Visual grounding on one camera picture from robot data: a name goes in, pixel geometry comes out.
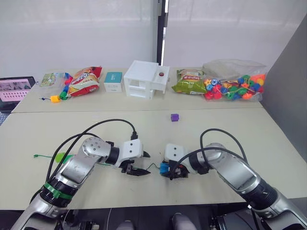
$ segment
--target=robotic arm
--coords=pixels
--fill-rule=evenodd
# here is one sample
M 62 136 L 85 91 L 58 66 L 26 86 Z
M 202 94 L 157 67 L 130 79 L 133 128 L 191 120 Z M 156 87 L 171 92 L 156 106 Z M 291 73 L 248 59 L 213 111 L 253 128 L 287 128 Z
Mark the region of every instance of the robotic arm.
M 100 138 L 88 138 L 81 145 L 78 154 L 70 158 L 55 177 L 44 184 L 29 207 L 18 218 L 12 230 L 54 229 L 56 218 L 66 212 L 67 205 L 91 174 L 96 163 L 107 163 L 122 169 L 122 173 L 146 175 L 150 172 L 134 169 L 135 158 L 150 157 L 142 149 L 139 139 L 126 141 L 121 148 L 114 147 Z
M 219 143 L 212 143 L 206 147 L 225 149 Z M 185 155 L 187 151 L 182 146 L 173 144 L 166 146 L 165 161 L 168 162 L 170 171 Z M 277 189 L 267 184 L 243 160 L 221 150 L 207 150 L 205 156 L 209 166 L 215 169 L 222 180 L 245 199 L 251 209 L 264 220 L 266 229 L 282 230 L 289 226 L 295 229 L 307 229 L 307 218 L 303 213 Z M 203 155 L 198 152 L 182 161 L 175 170 L 175 178 L 187 177 L 188 173 L 197 174 L 205 167 Z M 163 167 L 161 169 L 163 170 L 160 171 L 162 175 L 170 176 L 168 169 L 165 171 Z

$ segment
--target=small purple block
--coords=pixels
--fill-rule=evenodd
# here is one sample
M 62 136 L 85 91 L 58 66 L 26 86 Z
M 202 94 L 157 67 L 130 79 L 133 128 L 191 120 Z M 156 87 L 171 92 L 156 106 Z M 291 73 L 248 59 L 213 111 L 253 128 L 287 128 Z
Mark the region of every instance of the small purple block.
M 172 122 L 179 121 L 179 114 L 171 114 L 171 120 Z

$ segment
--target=teal box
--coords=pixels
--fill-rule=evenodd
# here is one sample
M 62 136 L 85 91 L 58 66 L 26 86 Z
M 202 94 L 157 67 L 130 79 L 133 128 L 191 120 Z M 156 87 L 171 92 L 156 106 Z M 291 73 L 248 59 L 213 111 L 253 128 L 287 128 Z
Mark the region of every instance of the teal box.
M 108 72 L 105 79 L 106 92 L 122 92 L 121 87 L 122 72 Z
M 122 72 L 108 72 L 106 74 L 105 83 L 120 83 Z

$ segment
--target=laptop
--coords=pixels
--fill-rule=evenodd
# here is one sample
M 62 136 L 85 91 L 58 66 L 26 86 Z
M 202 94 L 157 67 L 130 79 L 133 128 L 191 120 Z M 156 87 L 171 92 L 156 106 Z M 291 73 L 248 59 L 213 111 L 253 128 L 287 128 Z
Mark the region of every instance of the laptop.
M 34 84 L 33 77 L 0 78 L 0 126 Z

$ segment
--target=red snack bag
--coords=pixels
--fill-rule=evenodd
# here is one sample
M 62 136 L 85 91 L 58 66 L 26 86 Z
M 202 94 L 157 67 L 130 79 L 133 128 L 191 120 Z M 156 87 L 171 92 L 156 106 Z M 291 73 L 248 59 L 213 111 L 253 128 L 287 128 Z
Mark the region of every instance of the red snack bag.
M 98 79 L 102 67 L 84 68 L 74 74 L 67 92 L 68 96 L 80 96 L 99 88 Z

